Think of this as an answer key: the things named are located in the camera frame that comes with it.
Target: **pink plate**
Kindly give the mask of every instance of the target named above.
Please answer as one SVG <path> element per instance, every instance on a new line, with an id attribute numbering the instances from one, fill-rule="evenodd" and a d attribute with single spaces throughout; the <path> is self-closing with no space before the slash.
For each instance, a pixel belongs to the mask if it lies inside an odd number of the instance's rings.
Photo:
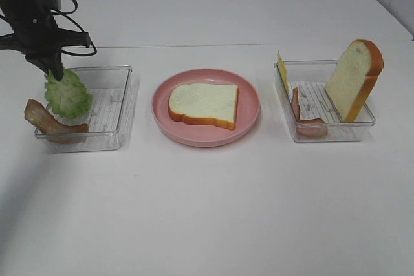
<path id="1" fill-rule="evenodd" d="M 183 83 L 236 84 L 239 86 L 235 129 L 213 125 L 190 125 L 173 121 L 168 114 L 169 96 Z M 164 81 L 155 91 L 152 111 L 161 131 L 176 142 L 193 147 L 217 147 L 242 137 L 255 124 L 260 113 L 260 100 L 256 88 L 244 78 L 219 69 L 194 69 L 181 72 Z"/>

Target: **black cable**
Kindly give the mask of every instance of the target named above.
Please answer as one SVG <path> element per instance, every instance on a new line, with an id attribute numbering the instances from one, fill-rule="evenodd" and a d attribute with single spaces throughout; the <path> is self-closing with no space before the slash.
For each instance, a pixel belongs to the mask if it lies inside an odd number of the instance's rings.
<path id="1" fill-rule="evenodd" d="M 1 14 L 0 14 L 0 19 L 2 19 L 4 22 L 11 24 L 10 21 L 7 19 L 7 17 L 2 16 Z"/>
<path id="2" fill-rule="evenodd" d="M 1 36 L 0 36 L 0 40 L 5 39 L 5 38 L 8 38 L 8 37 L 10 37 L 10 38 L 11 38 L 11 37 L 13 37 L 13 35 L 14 35 L 14 34 L 1 35 Z"/>
<path id="3" fill-rule="evenodd" d="M 71 17 L 69 17 L 66 13 L 61 12 L 59 10 L 57 10 L 57 12 L 59 13 L 58 15 L 63 16 L 64 18 L 68 19 L 73 24 L 75 24 L 82 32 L 86 32 L 86 31 L 84 31 L 82 26 L 80 26 L 77 22 L 75 22 L 75 20 L 73 20 Z M 68 52 L 68 51 L 64 51 L 64 50 L 62 50 L 62 53 L 67 54 L 67 55 L 72 55 L 72 56 L 92 56 L 92 55 L 95 55 L 96 53 L 98 53 L 98 49 L 93 44 L 92 40 L 91 40 L 91 46 L 93 48 L 93 52 L 90 52 L 90 53 L 74 53 L 74 52 Z"/>
<path id="4" fill-rule="evenodd" d="M 75 12 L 78 9 L 78 2 L 76 0 L 71 0 L 71 1 L 72 1 L 73 6 L 74 6 L 74 9 L 72 11 L 62 12 L 62 11 L 59 11 L 59 10 L 54 10 L 55 12 L 52 12 L 52 14 L 54 16 L 62 16 L 64 14 L 72 14 L 73 12 Z"/>

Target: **clear plastic container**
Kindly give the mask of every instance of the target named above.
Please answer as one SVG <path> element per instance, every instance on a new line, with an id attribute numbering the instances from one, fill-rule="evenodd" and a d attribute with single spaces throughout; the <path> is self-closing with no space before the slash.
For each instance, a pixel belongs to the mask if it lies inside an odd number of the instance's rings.
<path id="1" fill-rule="evenodd" d="M 364 138 L 375 117 L 365 104 L 354 122 L 342 122 L 325 92 L 325 84 L 334 73 L 337 61 L 285 61 L 289 91 L 286 90 L 275 63 L 276 90 L 286 121 L 295 142 L 355 142 Z M 293 89 L 299 91 L 300 118 L 321 118 L 325 123 L 302 123 L 292 107 Z"/>
<path id="2" fill-rule="evenodd" d="M 50 153 L 116 150 L 125 145 L 131 136 L 139 88 L 138 77 L 132 81 L 130 66 L 77 67 L 88 92 L 93 95 L 93 105 L 88 114 L 74 120 L 56 116 L 49 105 L 47 110 L 61 123 L 89 124 L 89 132 L 72 134 L 42 134 L 36 128 L 34 136 L 42 140 Z"/>

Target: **toy bread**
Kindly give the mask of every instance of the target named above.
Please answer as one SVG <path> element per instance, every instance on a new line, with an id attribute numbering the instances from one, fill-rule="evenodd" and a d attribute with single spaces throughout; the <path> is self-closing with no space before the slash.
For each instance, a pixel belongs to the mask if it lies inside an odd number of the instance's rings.
<path id="1" fill-rule="evenodd" d="M 168 112 L 177 122 L 234 130 L 238 94 L 237 85 L 182 84 L 171 93 Z"/>
<path id="2" fill-rule="evenodd" d="M 384 61 L 369 40 L 355 40 L 341 55 L 325 90 L 343 122 L 355 121 L 371 93 Z"/>

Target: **white table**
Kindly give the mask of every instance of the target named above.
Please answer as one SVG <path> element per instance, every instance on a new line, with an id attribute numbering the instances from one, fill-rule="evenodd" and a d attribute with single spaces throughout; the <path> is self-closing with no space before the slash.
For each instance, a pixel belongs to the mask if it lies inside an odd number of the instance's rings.
<path id="1" fill-rule="evenodd" d="M 23 120 L 43 77 L 4 52 L 0 84 L 0 275 L 409 275 L 414 268 L 414 91 L 410 43 L 378 42 L 386 67 L 370 97 L 377 124 L 358 143 L 292 141 L 274 88 L 285 59 L 342 47 L 101 48 L 76 65 L 140 74 L 131 141 L 119 151 L 48 154 Z M 11 83 L 19 73 L 27 79 Z M 215 67 L 249 79 L 259 123 L 196 149 L 171 141 L 150 110 L 174 73 Z"/>
<path id="2" fill-rule="evenodd" d="M 28 98 L 45 102 L 43 75 L 0 51 L 0 275 L 412 273 L 413 43 L 377 2 L 79 2 L 74 17 L 101 48 L 63 62 L 132 65 L 131 141 L 46 153 L 23 119 Z M 274 89 L 276 50 L 332 59 L 358 37 L 386 63 L 369 99 L 377 124 L 358 143 L 294 143 Z M 201 67 L 241 74 L 260 93 L 259 122 L 235 143 L 186 147 L 152 117 L 157 85 Z"/>

